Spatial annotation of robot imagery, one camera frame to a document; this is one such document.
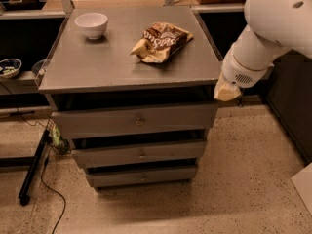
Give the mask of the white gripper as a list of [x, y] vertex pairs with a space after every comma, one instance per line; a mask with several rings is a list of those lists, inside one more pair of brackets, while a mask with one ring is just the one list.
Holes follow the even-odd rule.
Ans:
[[242, 55], [232, 46], [225, 55], [221, 72], [214, 88], [214, 98], [229, 101], [241, 95], [240, 88], [250, 88], [267, 72], [269, 64], [257, 61], [249, 51]]

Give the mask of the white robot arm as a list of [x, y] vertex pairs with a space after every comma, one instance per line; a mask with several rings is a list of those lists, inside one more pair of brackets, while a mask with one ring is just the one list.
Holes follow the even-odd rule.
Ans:
[[246, 0], [246, 27], [221, 65], [214, 98], [229, 101], [254, 86], [290, 50], [312, 58], [312, 0]]

